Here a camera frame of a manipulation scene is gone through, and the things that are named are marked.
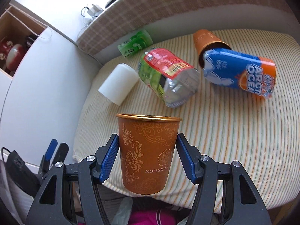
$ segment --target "red label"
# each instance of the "red label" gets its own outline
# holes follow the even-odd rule
[[[171,80],[176,78],[183,70],[194,68],[164,48],[156,48],[151,50],[147,55],[144,56],[144,60],[152,68]]]

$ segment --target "screw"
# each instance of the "screw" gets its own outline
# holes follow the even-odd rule
[[[55,163],[55,166],[56,166],[56,167],[61,167],[62,165],[63,165],[62,162],[57,162],[57,163]]]
[[[201,160],[204,162],[207,162],[209,160],[209,157],[206,155],[201,156]]]
[[[238,162],[238,161],[234,161],[234,162],[233,162],[233,165],[234,165],[235,167],[240,167],[240,166],[241,166],[241,163]]]
[[[88,162],[92,162],[93,160],[95,160],[95,157],[94,157],[94,156],[88,156],[88,157],[86,158],[86,160],[87,160]]]

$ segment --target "white plastic cup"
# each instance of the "white plastic cup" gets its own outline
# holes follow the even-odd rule
[[[118,64],[98,91],[120,106],[138,80],[139,75],[133,68],[127,64]]]

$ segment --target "pink fabric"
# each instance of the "pink fabric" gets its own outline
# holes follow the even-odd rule
[[[136,211],[131,214],[128,225],[176,225],[176,219],[167,209]]]

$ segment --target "cup rim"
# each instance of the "cup rim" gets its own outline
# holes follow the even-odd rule
[[[180,122],[182,120],[179,117],[149,116],[149,115],[126,114],[126,113],[117,113],[116,116],[122,119],[153,121],[153,122]]]

